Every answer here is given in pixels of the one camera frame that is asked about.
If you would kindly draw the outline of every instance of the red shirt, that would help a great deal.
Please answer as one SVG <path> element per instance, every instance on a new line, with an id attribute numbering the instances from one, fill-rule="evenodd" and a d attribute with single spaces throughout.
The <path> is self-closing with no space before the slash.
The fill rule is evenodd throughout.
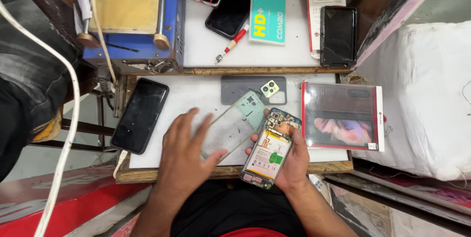
<path id="1" fill-rule="evenodd" d="M 287 237 L 286 235 L 267 228 L 242 228 L 220 237 Z"/>

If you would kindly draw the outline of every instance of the hand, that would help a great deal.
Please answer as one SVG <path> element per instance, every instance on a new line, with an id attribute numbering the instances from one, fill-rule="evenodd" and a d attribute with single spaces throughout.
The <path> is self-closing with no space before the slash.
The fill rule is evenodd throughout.
<path id="1" fill-rule="evenodd" d="M 265 116 L 268 116 L 268 113 L 269 110 L 266 109 Z M 250 139 L 257 142 L 258 137 L 257 134 L 253 134 Z M 290 190 L 298 190 L 306 186 L 306 182 L 309 183 L 306 177 L 309 165 L 308 146 L 299 132 L 293 132 L 292 138 L 291 150 L 275 180 L 275 185 L 285 193 Z M 245 154 L 250 155 L 251 151 L 252 148 L 247 148 Z"/>
<path id="2" fill-rule="evenodd" d="M 164 191 L 166 196 L 183 202 L 208 179 L 221 157 L 227 153 L 227 150 L 218 150 L 206 160 L 200 160 L 201 146 L 213 115 L 206 116 L 191 138 L 191 121 L 197 113 L 198 109 L 192 108 L 188 113 L 179 115 L 162 141 L 156 190 Z"/>

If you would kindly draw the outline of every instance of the man's left hand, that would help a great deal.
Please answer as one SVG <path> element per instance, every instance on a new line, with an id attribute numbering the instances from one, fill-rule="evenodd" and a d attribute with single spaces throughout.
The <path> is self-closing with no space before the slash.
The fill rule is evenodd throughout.
<path id="1" fill-rule="evenodd" d="M 188 113 L 179 115 L 163 136 L 156 190 L 168 198 L 179 200 L 181 204 L 208 179 L 227 152 L 218 150 L 206 160 L 200 160 L 201 146 L 213 115 L 206 116 L 192 138 L 191 121 L 197 113 L 198 109 L 192 108 Z"/>

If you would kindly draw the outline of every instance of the black pants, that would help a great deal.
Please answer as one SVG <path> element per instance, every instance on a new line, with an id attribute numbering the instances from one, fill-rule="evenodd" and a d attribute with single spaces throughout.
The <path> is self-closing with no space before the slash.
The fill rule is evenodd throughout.
<path id="1" fill-rule="evenodd" d="M 278 187 L 265 190 L 238 179 L 208 180 L 200 186 L 173 220 L 170 236 L 220 236 L 249 227 L 268 228 L 289 237 L 306 236 Z"/>
<path id="2" fill-rule="evenodd" d="M 21 25 L 76 64 L 76 50 L 32 0 L 2 1 Z M 0 16 L 0 182 L 21 149 L 56 115 L 69 81 L 62 62 Z"/>

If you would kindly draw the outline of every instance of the screwdriver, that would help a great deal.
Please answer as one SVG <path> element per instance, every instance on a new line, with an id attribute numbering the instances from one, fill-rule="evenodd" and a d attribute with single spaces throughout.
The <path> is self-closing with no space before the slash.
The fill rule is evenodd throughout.
<path id="1" fill-rule="evenodd" d="M 237 35 L 235 36 L 235 38 L 233 38 L 231 40 L 231 42 L 229 43 L 229 45 L 227 45 L 226 49 L 224 50 L 224 52 L 222 54 L 219 54 L 217 57 L 216 57 L 216 62 L 214 63 L 214 65 L 218 64 L 221 60 L 222 60 L 222 57 L 224 56 L 224 54 L 228 53 L 236 44 L 237 42 L 239 42 L 239 40 L 245 35 L 245 33 L 249 30 L 249 25 L 248 24 L 245 24 L 244 25 L 244 28 L 242 28 L 239 33 L 237 33 Z"/>

